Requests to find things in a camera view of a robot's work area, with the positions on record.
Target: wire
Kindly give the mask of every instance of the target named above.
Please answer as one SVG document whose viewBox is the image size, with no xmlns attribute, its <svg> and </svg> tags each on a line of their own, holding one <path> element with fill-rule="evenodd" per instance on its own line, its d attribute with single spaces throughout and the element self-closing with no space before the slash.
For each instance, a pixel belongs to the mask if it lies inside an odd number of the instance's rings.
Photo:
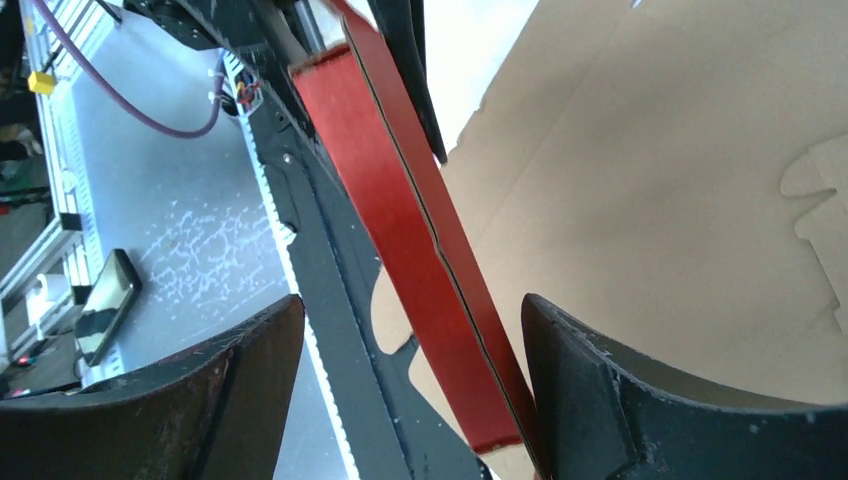
<svg viewBox="0 0 848 480">
<path fill-rule="evenodd" d="M 213 100 L 212 100 L 212 114 L 209 116 L 209 120 L 206 122 L 198 130 L 193 131 L 184 131 L 184 130 L 176 130 L 174 128 L 162 125 L 161 123 L 153 120 L 144 114 L 141 110 L 135 107 L 132 103 L 129 102 L 126 98 L 124 98 L 115 87 L 113 87 L 100 72 L 94 68 L 94 65 L 85 58 L 85 55 L 82 54 L 79 48 L 74 44 L 70 35 L 62 28 L 62 25 L 53 16 L 53 12 L 50 11 L 50 8 L 47 7 L 47 4 L 44 3 L 44 0 L 33 0 L 36 10 L 41 14 L 42 18 L 44 18 L 44 22 L 47 26 L 53 30 L 53 33 L 56 34 L 56 38 L 59 40 L 59 43 L 62 44 L 62 47 L 68 52 L 68 54 L 73 58 L 79 66 L 85 71 L 94 82 L 102 88 L 106 94 L 120 106 L 124 111 L 135 117 L 141 123 L 147 125 L 148 127 L 160 132 L 162 134 L 168 135 L 170 137 L 181 138 L 181 139 L 193 139 L 199 138 L 212 130 L 212 127 L 215 126 L 215 123 L 218 121 L 218 114 L 221 106 L 221 95 L 224 90 L 224 53 L 218 58 L 218 64 L 215 67 L 215 86 L 213 90 Z"/>
</svg>

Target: black phone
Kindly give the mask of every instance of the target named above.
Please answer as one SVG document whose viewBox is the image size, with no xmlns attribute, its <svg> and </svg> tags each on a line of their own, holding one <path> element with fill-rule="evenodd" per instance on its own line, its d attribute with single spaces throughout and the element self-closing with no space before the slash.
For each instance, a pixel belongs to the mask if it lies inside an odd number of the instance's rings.
<svg viewBox="0 0 848 480">
<path fill-rule="evenodd" d="M 74 323 L 77 349 L 88 366 L 100 363 L 139 293 L 141 280 L 127 252 L 112 250 Z"/>
</svg>

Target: cardboard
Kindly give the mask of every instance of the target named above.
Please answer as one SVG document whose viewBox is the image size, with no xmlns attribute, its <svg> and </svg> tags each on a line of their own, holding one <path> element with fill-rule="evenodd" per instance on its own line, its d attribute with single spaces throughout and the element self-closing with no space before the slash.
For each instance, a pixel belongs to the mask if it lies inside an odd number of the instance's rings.
<svg viewBox="0 0 848 480">
<path fill-rule="evenodd" d="M 535 292 L 689 373 L 848 400 L 848 156 L 831 183 L 790 169 L 848 131 L 846 20 L 838 0 L 540 2 L 442 169 L 522 365 Z M 393 295 L 381 279 L 387 351 L 410 332 Z M 455 425 L 423 357 L 410 375 Z M 520 451 L 487 461 L 530 478 Z"/>
</svg>

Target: yellow object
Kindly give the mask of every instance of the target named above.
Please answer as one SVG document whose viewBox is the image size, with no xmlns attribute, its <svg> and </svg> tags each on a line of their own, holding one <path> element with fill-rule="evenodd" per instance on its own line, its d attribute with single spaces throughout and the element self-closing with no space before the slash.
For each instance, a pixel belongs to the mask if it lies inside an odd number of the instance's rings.
<svg viewBox="0 0 848 480">
<path fill-rule="evenodd" d="M 29 90 L 33 93 L 50 95 L 53 93 L 53 89 L 56 88 L 56 79 L 48 73 L 32 72 L 29 75 L 27 84 L 29 84 Z"/>
</svg>

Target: purple cable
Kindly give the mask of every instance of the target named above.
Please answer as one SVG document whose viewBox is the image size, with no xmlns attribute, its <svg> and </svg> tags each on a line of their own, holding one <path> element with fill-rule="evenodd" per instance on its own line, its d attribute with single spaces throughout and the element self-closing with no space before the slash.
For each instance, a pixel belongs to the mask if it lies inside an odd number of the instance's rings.
<svg viewBox="0 0 848 480">
<path fill-rule="evenodd" d="M 44 18 L 47 26 L 53 30 L 53 33 L 56 34 L 56 38 L 59 39 L 59 43 L 62 44 L 62 47 L 67 50 L 68 54 L 76 60 L 79 66 L 85 71 L 94 82 L 102 88 L 109 97 L 118 104 L 122 109 L 124 109 L 127 113 L 135 117 L 141 123 L 147 125 L 148 127 L 156 130 L 157 132 L 163 133 L 170 137 L 182 138 L 182 139 L 192 139 L 199 138 L 212 130 L 212 127 L 215 126 L 215 123 L 218 121 L 218 112 L 221 107 L 221 95 L 224 90 L 224 55 L 223 53 L 218 58 L 218 64 L 215 66 L 215 87 L 213 94 L 215 95 L 214 100 L 212 101 L 212 115 L 209 117 L 209 121 L 206 122 L 206 125 L 200 128 L 200 130 L 195 130 L 191 132 L 186 132 L 183 130 L 176 130 L 171 127 L 162 125 L 161 123 L 153 120 L 144 114 L 141 110 L 135 107 L 135 105 L 131 104 L 126 98 L 124 98 L 115 87 L 113 87 L 109 82 L 103 78 L 103 75 L 100 75 L 100 72 L 94 68 L 94 65 L 85 58 L 85 55 L 82 54 L 79 48 L 74 45 L 73 40 L 71 40 L 70 35 L 62 28 L 62 25 L 59 24 L 59 21 L 56 20 L 56 17 L 53 16 L 53 12 L 50 11 L 50 8 L 47 7 L 47 4 L 44 3 L 44 0 L 33 0 L 35 4 L 36 10 L 41 14 Z"/>
</svg>

